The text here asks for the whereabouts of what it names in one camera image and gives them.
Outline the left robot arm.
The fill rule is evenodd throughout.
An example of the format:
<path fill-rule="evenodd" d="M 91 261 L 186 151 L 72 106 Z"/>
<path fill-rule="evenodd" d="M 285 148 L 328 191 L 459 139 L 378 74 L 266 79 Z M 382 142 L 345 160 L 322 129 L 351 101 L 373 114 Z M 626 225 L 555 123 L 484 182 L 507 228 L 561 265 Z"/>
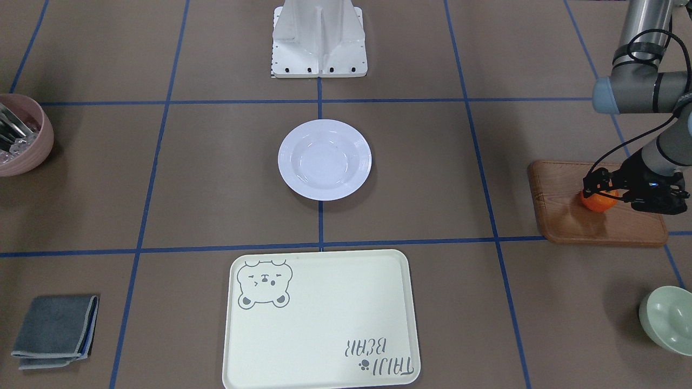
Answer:
<path fill-rule="evenodd" d="M 584 199 L 603 197 L 638 212 L 687 211 L 684 170 L 691 165 L 690 51 L 673 33 L 677 1 L 630 1 L 610 76 L 593 88 L 599 113 L 667 113 L 655 139 L 615 171 L 595 162 L 583 178 Z"/>

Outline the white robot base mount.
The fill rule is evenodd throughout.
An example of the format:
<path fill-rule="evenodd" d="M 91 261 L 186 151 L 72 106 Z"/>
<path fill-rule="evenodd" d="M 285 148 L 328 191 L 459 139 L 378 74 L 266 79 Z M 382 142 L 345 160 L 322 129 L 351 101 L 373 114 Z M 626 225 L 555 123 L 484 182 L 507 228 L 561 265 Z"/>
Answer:
<path fill-rule="evenodd" d="M 272 22 L 272 77 L 368 74 L 363 10 L 353 2 L 286 1 Z"/>

